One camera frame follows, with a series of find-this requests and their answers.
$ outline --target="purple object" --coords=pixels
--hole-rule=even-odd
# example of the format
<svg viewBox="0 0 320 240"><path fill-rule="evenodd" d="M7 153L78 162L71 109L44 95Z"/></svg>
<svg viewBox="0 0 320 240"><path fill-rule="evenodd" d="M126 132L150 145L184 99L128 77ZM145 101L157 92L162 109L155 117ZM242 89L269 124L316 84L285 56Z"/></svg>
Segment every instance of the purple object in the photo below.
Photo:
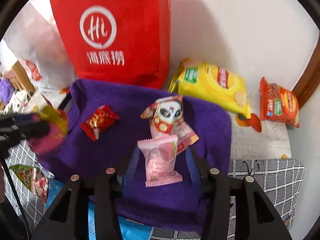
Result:
<svg viewBox="0 0 320 240"><path fill-rule="evenodd" d="M6 78L2 78L0 81L0 100L7 105L14 92L14 87L11 85L10 81Z"/></svg>
<svg viewBox="0 0 320 240"><path fill-rule="evenodd" d="M73 174L89 178L115 167L138 140L151 138L149 120L140 119L140 114L156 99L171 95L151 88L92 80L77 80L70 91L75 102L68 112L70 134L58 152L38 156L44 168L63 182ZM120 120L93 142L80 124L104 104ZM185 121L200 137L194 144L197 154L227 173L231 144L228 113L220 106L187 96L183 105ZM199 201L193 190L184 152L177 156L174 168L183 176L182 182L146 187L144 165L140 153L130 192L116 200L118 214L151 226L201 232L208 202Z"/></svg>

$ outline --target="red paper bag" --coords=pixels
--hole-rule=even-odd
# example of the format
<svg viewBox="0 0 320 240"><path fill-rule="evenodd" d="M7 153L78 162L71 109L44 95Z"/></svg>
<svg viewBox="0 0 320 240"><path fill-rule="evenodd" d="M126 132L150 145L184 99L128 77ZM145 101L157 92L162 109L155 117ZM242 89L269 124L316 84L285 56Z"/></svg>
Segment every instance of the red paper bag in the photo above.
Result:
<svg viewBox="0 0 320 240"><path fill-rule="evenodd" d="M170 0L50 0L80 78L161 88L169 69Z"/></svg>

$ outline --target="person's arm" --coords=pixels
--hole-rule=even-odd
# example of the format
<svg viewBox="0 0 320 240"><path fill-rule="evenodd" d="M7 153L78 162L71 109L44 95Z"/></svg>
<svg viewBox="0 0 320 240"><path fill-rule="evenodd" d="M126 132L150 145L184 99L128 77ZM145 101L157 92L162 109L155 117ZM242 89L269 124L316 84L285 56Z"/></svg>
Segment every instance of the person's arm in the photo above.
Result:
<svg viewBox="0 0 320 240"><path fill-rule="evenodd" d="M0 164L0 203L4 201L4 174L3 174L3 169L2 165Z"/></svg>

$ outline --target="white circular logo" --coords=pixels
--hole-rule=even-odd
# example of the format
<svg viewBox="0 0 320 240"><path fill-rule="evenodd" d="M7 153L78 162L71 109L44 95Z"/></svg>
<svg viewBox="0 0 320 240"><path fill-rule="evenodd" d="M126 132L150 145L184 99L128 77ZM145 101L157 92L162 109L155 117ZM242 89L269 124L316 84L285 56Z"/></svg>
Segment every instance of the white circular logo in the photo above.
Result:
<svg viewBox="0 0 320 240"><path fill-rule="evenodd" d="M95 42L94 41L94 32L96 33L96 39L99 40L100 34L103 37L106 37L108 35L108 32L104 32L104 22L103 19L100 19L99 17L96 17L96 20L94 22L94 16L92 15L93 13L100 13L104 15L108 21L110 22L111 25L111 34L108 40L102 44L101 42ZM87 31L88 35L90 34L91 39L87 36L85 30L84 30L84 21L87 19L88 16L91 15L91 24L90 24L90 29ZM86 43L88 43L91 47L95 49L105 49L108 48L115 40L116 34L117 34L117 24L116 24L116 19L112 15L112 13L102 7L102 6L91 6L87 10L84 11L84 13L81 15L80 18L80 31L83 39L85 40Z"/></svg>

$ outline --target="lay's chip bag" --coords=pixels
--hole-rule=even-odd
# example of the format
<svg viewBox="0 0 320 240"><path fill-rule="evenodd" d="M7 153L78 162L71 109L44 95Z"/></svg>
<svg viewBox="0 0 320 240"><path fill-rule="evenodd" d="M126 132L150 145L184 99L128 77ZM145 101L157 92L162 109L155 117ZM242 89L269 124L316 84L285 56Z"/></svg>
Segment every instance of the lay's chip bag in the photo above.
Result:
<svg viewBox="0 0 320 240"><path fill-rule="evenodd" d="M173 77L169 92L213 102L250 119L244 78L215 65L183 60Z"/></svg>
<svg viewBox="0 0 320 240"><path fill-rule="evenodd" d="M260 97L261 120L283 122L300 127L299 104L291 91L277 84L269 84L263 77L260 81Z"/></svg>

